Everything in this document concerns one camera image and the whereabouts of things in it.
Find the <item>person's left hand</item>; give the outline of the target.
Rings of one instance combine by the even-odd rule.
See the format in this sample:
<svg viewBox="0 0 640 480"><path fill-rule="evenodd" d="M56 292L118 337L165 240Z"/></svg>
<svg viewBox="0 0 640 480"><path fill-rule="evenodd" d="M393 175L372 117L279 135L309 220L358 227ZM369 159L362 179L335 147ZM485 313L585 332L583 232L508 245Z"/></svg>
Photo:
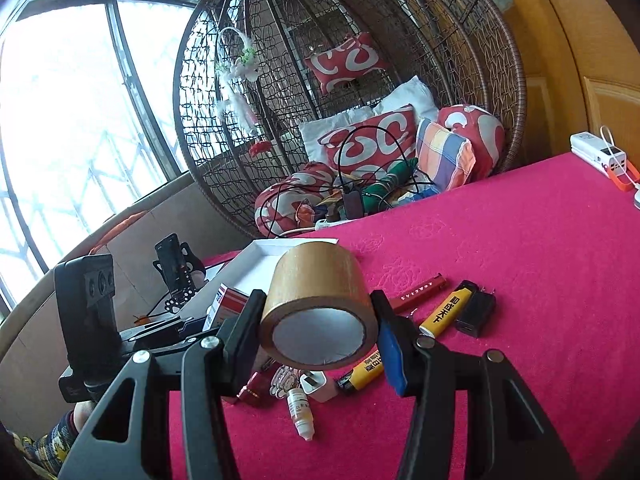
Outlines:
<svg viewBox="0 0 640 480"><path fill-rule="evenodd" d="M81 432L82 428L84 428L95 407L96 404L91 400L75 404L73 410L73 422L78 432Z"/></svg>

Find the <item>left forearm patterned sleeve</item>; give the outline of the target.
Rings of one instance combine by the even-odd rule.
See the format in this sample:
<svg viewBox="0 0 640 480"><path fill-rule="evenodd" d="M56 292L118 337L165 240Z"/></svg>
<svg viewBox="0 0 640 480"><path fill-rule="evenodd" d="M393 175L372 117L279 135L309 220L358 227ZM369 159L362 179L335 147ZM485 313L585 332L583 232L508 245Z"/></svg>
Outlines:
<svg viewBox="0 0 640 480"><path fill-rule="evenodd" d="M74 411L69 411L44 436L39 439L21 437L10 431L13 443L40 478L56 479L78 438Z"/></svg>

